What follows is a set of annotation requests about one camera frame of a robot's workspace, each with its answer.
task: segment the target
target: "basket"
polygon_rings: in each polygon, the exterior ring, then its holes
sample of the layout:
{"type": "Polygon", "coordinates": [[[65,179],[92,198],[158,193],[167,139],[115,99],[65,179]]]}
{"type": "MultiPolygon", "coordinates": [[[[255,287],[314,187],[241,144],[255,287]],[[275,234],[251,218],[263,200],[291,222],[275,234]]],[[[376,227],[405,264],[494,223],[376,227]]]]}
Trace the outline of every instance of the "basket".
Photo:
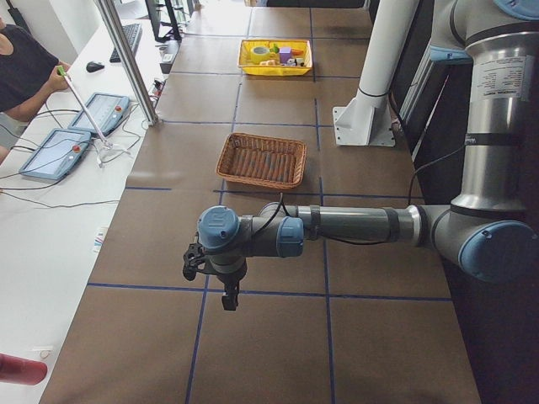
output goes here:
{"type": "Polygon", "coordinates": [[[312,69],[311,44],[308,40],[242,40],[237,65],[247,74],[257,76],[301,76],[312,69]],[[301,58],[304,60],[304,66],[261,66],[251,61],[253,48],[258,46],[270,48],[273,45],[280,48],[290,46],[290,48],[303,52],[301,58]]]}
{"type": "Polygon", "coordinates": [[[232,133],[216,172],[227,181],[291,189],[302,183],[306,159],[307,145],[302,141],[232,133]]]}

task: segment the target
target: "computer keyboard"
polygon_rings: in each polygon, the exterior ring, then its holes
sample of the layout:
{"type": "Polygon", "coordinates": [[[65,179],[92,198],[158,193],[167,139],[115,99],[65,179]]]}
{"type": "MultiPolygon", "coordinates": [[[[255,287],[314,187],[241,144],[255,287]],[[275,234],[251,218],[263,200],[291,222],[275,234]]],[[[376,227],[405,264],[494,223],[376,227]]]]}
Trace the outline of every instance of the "computer keyboard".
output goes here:
{"type": "MultiPolygon", "coordinates": [[[[127,38],[127,42],[129,43],[129,47],[131,48],[133,55],[135,55],[136,48],[138,47],[138,44],[141,41],[142,37],[142,24],[129,24],[124,25],[122,28],[124,29],[124,34],[127,38]]],[[[109,61],[111,63],[118,63],[121,61],[120,55],[118,55],[118,51],[116,49],[112,51],[112,55],[110,55],[109,61]]]]}

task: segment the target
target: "blue joint cap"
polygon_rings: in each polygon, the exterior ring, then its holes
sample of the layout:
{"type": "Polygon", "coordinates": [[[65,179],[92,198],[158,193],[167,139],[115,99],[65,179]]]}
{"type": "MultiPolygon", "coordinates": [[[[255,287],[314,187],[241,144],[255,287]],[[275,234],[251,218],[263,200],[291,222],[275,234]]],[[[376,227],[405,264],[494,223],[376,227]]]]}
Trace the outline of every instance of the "blue joint cap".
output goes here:
{"type": "Polygon", "coordinates": [[[279,257],[297,257],[303,253],[303,220],[285,217],[277,230],[277,253],[279,257]]]}
{"type": "Polygon", "coordinates": [[[537,0],[494,0],[494,2],[511,17],[527,21],[539,20],[539,2],[537,0]]]}
{"type": "Polygon", "coordinates": [[[239,231],[239,217],[226,206],[213,206],[200,215],[199,241],[208,250],[225,247],[239,231]]]}
{"type": "Polygon", "coordinates": [[[473,62],[473,59],[463,49],[442,48],[433,45],[430,46],[430,59],[434,63],[448,65],[462,65],[473,62]]]}
{"type": "Polygon", "coordinates": [[[519,221],[498,221],[470,236],[459,252],[464,272],[486,282],[506,282],[533,268],[537,234],[519,221]]]}

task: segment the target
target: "person's hand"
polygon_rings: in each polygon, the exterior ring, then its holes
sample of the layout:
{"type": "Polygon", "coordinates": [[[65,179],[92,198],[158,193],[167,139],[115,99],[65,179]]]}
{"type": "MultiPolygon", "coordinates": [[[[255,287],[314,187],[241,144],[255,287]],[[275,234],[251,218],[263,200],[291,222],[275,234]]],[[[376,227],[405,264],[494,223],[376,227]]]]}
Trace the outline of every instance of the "person's hand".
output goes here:
{"type": "Polygon", "coordinates": [[[54,69],[52,69],[51,75],[49,76],[46,84],[49,86],[52,92],[67,89],[67,82],[64,77],[58,73],[58,66],[55,66],[54,69]]]}

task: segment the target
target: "black shirt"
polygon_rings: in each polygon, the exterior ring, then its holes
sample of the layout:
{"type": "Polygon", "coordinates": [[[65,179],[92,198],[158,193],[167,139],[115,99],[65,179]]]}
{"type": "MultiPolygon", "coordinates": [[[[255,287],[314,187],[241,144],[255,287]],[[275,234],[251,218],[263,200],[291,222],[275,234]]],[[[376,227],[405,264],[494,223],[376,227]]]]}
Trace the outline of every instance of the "black shirt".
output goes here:
{"type": "Polygon", "coordinates": [[[0,34],[13,44],[13,54],[0,55],[0,111],[6,111],[39,91],[58,58],[17,25],[6,25],[0,34]]]}

